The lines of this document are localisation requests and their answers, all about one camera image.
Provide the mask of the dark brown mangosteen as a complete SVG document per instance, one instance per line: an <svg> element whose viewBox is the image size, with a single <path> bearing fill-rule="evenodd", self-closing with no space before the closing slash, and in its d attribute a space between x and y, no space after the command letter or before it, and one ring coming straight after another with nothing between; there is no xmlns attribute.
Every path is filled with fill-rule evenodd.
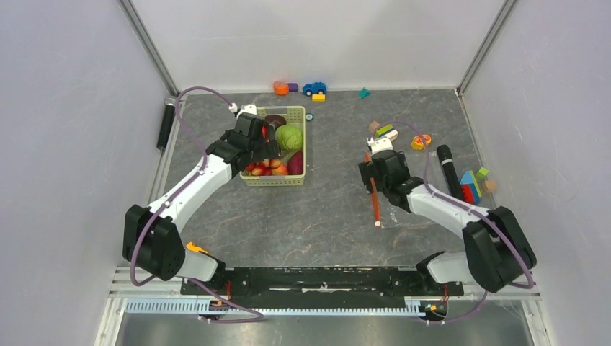
<svg viewBox="0 0 611 346"><path fill-rule="evenodd" d="M287 124L286 119L281 115L276 115L276 114L267 115L264 117L264 119L267 123L273 125L276 130L280 128L281 126L284 126Z"/></svg>

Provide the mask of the clear zip top bag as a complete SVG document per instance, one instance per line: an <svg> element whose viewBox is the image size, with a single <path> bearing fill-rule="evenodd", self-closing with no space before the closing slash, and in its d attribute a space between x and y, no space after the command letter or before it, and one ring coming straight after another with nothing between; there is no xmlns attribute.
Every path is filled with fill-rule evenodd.
<svg viewBox="0 0 611 346"><path fill-rule="evenodd" d="M404 152L384 150L372 156L365 154L365 161L359 163L358 168L362 183L372 198L376 227L382 227L379 193L383 194L391 205L407 213L413 212L408 196L423 185L424 180L411 176Z"/></svg>

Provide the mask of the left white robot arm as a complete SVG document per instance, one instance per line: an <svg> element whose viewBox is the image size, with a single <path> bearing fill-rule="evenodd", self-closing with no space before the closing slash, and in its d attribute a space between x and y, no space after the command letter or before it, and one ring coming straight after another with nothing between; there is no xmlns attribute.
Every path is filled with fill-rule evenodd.
<svg viewBox="0 0 611 346"><path fill-rule="evenodd" d="M234 128L210 144L194 169L163 197L147 207L133 205L125 215L123 257L152 278L198 279L208 293L226 286L220 260L193 252L182 243L181 231L195 211L220 187L242 173L248 165L278 156L275 129L245 105L236 113Z"/></svg>

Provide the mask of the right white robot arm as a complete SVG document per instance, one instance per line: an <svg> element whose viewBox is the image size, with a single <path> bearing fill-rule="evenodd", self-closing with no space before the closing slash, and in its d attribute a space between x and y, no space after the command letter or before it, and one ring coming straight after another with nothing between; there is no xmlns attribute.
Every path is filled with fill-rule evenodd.
<svg viewBox="0 0 611 346"><path fill-rule="evenodd" d="M499 206L478 207L447 195L411 175L405 156L382 150L358 165L370 194L382 193L391 205L425 217L456 234L464 250L438 252L418 265L416 285L434 294L445 283L476 283L490 293L507 286L531 289L535 253L513 212Z"/></svg>

